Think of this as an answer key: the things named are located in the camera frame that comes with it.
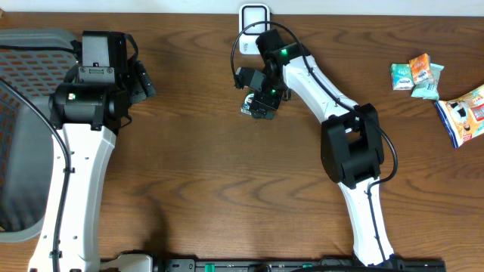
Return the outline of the round black white container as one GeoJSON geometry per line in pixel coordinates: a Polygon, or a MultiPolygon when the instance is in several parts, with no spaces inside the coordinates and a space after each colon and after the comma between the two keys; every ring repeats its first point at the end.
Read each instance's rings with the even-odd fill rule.
{"type": "Polygon", "coordinates": [[[254,92],[249,91],[244,98],[244,102],[243,102],[242,106],[240,107],[240,111],[242,113],[247,114],[249,116],[252,115],[252,113],[250,112],[250,105],[253,101],[253,97],[254,97],[254,92]]]}

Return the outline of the teal gum box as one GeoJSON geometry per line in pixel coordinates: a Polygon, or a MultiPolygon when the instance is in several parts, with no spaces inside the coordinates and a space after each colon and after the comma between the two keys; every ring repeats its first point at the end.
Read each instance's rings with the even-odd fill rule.
{"type": "Polygon", "coordinates": [[[410,91],[414,87],[409,64],[393,63],[390,66],[393,91],[410,91]]]}

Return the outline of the orange snack packet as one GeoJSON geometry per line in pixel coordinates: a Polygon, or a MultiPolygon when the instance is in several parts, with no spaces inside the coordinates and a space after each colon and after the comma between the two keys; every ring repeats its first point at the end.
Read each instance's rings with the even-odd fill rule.
{"type": "Polygon", "coordinates": [[[430,56],[428,54],[422,54],[409,60],[411,75],[415,85],[419,85],[424,82],[434,82],[434,76],[432,74],[430,64],[430,56]]]}

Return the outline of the teal small snack packet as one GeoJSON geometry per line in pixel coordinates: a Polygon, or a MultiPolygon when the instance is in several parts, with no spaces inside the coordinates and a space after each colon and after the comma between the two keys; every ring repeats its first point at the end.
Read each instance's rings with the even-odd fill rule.
{"type": "Polygon", "coordinates": [[[415,86],[414,90],[411,93],[412,97],[419,97],[427,100],[438,100],[439,99],[439,92],[438,92],[438,84],[441,72],[444,70],[443,65],[431,63],[430,70],[433,75],[433,81],[425,81],[419,83],[415,86]]]}

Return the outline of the cream snack bag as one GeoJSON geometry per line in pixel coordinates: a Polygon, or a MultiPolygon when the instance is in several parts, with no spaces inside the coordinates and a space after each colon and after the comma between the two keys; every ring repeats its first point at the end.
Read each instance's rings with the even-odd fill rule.
{"type": "Polygon", "coordinates": [[[454,100],[434,103],[453,148],[483,134],[483,86],[454,100]]]}

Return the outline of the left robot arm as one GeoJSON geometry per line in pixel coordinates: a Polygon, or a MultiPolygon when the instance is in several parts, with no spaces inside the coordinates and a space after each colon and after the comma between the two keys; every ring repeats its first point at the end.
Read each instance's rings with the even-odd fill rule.
{"type": "Polygon", "coordinates": [[[107,165],[129,108],[156,89],[123,32],[85,31],[77,66],[48,100],[54,158],[30,271],[100,271],[98,219],[107,165]]]}

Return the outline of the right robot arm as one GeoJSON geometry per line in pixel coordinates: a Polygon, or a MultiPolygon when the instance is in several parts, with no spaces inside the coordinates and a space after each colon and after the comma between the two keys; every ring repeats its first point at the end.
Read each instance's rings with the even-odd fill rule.
{"type": "Polygon", "coordinates": [[[234,74],[240,87],[253,90],[247,113],[271,119],[282,100],[295,91],[321,124],[321,163],[343,193],[354,236],[353,255],[363,266],[389,265],[394,255],[380,207],[383,144],[389,141],[376,109],[344,95],[319,69],[299,41],[288,45],[276,29],[260,34],[256,47],[263,70],[234,74]]]}

